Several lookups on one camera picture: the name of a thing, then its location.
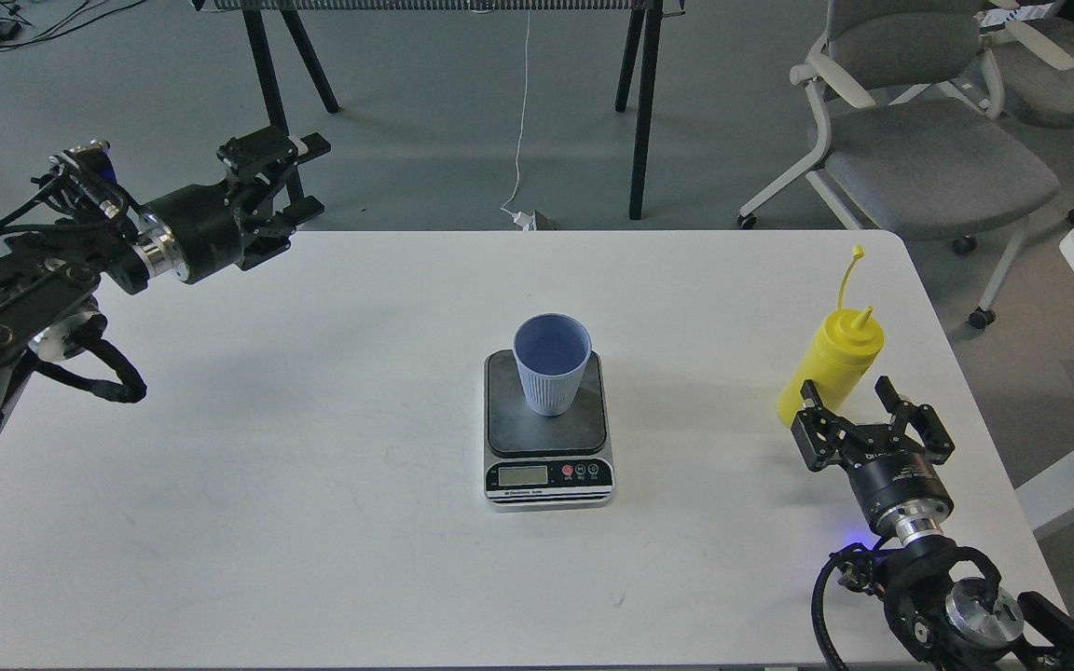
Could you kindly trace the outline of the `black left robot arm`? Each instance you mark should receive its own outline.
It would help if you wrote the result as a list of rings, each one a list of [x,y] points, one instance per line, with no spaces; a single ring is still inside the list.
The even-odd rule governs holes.
[[[106,142],[50,157],[38,190],[0,220],[0,432],[32,374],[135,404],[146,385],[105,340],[95,292],[111,279],[137,294],[162,273],[187,285],[234,265],[251,269],[289,248],[297,227],[324,211],[315,196],[282,210],[274,196],[299,165],[331,144],[267,127],[227,140],[221,183],[188,185],[141,204],[117,183]]]

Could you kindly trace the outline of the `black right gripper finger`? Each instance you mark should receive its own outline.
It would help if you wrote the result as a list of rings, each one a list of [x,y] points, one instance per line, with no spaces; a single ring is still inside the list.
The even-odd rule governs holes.
[[[890,451],[920,453],[933,464],[950,460],[956,446],[930,404],[914,404],[903,398],[889,377],[879,377],[874,390],[890,415],[882,447]]]
[[[859,468],[868,463],[868,433],[863,426],[828,409],[814,379],[806,379],[800,392],[802,407],[793,418],[790,433],[806,467],[821,472],[834,464]]]

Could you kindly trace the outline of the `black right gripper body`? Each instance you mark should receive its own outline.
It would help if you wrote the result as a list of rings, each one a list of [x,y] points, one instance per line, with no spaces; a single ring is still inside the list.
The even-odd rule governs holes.
[[[916,542],[941,536],[952,501],[937,469],[906,450],[843,449],[844,471],[870,530],[883,540]]]

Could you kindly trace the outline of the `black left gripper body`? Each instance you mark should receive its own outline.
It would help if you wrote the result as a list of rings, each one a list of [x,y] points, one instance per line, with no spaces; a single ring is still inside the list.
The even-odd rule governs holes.
[[[136,256],[149,276],[174,271],[187,285],[227,265],[261,262],[247,225],[263,210],[263,186],[189,185],[141,207]]]

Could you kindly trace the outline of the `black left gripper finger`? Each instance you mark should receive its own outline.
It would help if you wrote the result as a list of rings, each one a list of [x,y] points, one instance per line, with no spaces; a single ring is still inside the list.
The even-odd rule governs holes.
[[[227,210],[268,210],[276,196],[297,177],[297,167],[331,152],[321,133],[290,135],[263,128],[231,137],[217,150],[224,167],[221,203]]]
[[[273,256],[289,250],[290,238],[299,227],[307,224],[321,213],[324,204],[316,196],[304,196],[268,218],[248,218],[243,222],[243,271],[259,267]]]

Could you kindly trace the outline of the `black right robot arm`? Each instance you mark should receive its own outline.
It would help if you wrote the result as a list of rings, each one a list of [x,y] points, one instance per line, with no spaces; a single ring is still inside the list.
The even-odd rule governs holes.
[[[831,553],[819,570],[810,617],[824,662],[847,667],[824,617],[824,590],[838,577],[845,589],[877,598],[903,648],[938,670],[995,670],[1007,655],[1027,670],[1074,670],[1074,619],[1039,592],[1011,596],[987,555],[943,534],[952,500],[937,466],[955,444],[937,411],[903,398],[889,377],[876,392],[889,420],[857,424],[836,415],[806,379],[790,425],[811,472],[836,466],[847,475],[877,536],[874,548]]]

